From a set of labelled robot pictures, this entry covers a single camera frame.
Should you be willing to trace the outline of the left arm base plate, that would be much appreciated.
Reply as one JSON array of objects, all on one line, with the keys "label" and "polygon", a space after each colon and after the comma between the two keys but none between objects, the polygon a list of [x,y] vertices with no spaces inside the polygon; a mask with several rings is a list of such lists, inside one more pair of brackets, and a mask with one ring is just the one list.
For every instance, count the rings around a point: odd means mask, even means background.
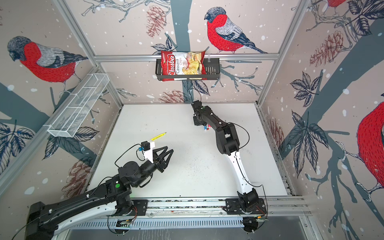
[{"label": "left arm base plate", "polygon": [[146,199],[131,200],[131,205],[124,207],[119,213],[118,216],[145,216],[148,208],[149,201]]}]

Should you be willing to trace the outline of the yellow highlighter pen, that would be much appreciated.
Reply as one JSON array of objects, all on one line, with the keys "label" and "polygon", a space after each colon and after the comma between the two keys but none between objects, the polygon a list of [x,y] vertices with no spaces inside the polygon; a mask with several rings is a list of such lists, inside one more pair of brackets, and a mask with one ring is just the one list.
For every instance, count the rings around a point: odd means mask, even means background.
[{"label": "yellow highlighter pen", "polygon": [[157,135],[157,136],[151,138],[151,141],[155,141],[155,140],[157,140],[157,139],[159,139],[159,138],[165,136],[166,134],[167,134],[166,132],[165,132],[165,133],[162,133],[162,134],[159,134],[159,135]]}]

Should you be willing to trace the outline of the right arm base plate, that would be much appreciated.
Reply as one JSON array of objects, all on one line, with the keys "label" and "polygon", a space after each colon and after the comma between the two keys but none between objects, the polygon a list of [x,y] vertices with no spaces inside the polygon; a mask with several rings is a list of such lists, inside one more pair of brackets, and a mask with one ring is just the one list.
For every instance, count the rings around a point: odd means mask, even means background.
[{"label": "right arm base plate", "polygon": [[256,202],[241,203],[238,198],[225,199],[223,210],[228,215],[266,215],[267,208],[264,199],[259,198]]}]

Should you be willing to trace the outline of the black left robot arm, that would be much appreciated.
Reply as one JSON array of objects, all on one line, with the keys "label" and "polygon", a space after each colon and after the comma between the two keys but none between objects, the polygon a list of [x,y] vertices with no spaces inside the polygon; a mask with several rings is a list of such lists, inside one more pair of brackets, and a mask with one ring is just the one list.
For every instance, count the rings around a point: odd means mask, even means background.
[{"label": "black left robot arm", "polygon": [[30,206],[25,230],[26,240],[51,240],[61,232],[80,223],[105,216],[145,214],[146,202],[137,206],[131,198],[132,188],[148,184],[155,171],[163,172],[169,164],[173,150],[168,147],[143,148],[147,159],[141,166],[131,161],[118,168],[118,174],[105,177],[94,189],[68,200],[45,205],[37,202]]}]

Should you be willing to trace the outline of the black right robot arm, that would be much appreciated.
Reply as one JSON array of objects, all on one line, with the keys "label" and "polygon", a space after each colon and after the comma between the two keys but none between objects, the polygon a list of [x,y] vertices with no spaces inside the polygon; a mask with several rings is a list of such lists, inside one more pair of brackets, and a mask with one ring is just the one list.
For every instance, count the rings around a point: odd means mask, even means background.
[{"label": "black right robot arm", "polygon": [[194,125],[210,126],[215,131],[217,148],[221,154],[227,156],[237,180],[240,208],[246,214],[252,213],[257,209],[260,198],[255,186],[250,183],[243,166],[240,156],[240,141],[235,124],[221,120],[210,107],[203,106],[201,101],[194,101],[192,108],[194,110]]}]

